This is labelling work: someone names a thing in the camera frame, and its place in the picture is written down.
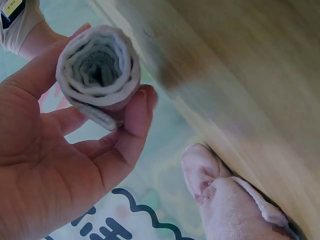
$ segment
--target rolled sock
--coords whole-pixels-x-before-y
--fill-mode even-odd
[[[139,58],[120,29],[97,26],[65,47],[56,79],[72,105],[112,131],[123,124],[124,108],[140,86]]]
[[[1,11],[7,2],[7,0],[0,0]],[[18,54],[31,30],[44,20],[45,17],[39,8],[39,0],[26,0],[23,12],[20,13],[9,28],[3,28],[0,18],[1,46],[14,54]]]
[[[286,216],[203,145],[182,156],[186,185],[199,205],[207,240],[297,240]]]

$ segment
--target hand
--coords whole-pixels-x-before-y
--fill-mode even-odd
[[[40,239],[79,217],[133,170],[144,148],[157,103],[151,86],[132,97],[124,127],[100,140],[65,140],[87,120],[74,107],[40,113],[69,40],[0,84],[0,239]]]

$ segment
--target floor mat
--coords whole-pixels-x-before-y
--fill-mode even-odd
[[[82,24],[101,23],[84,0],[40,1],[47,22],[60,34],[71,35]],[[0,49],[0,79],[26,61]],[[145,149],[132,174],[86,214],[51,233],[46,240],[204,240],[201,218],[180,167],[182,151],[198,138],[157,83],[142,69],[142,83],[157,90]],[[42,112],[69,106],[55,84],[40,101]],[[70,143],[99,139],[108,132],[88,121],[66,139]]]

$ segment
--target wooden surface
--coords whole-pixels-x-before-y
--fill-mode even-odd
[[[88,0],[230,168],[320,239],[320,1]]]

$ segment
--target sleeve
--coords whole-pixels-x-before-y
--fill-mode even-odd
[[[0,9],[6,4],[6,0],[0,0]],[[21,46],[31,30],[45,17],[40,11],[39,0],[26,0],[25,9],[14,20],[9,28],[3,29],[0,19],[0,43],[8,51],[18,54]]]

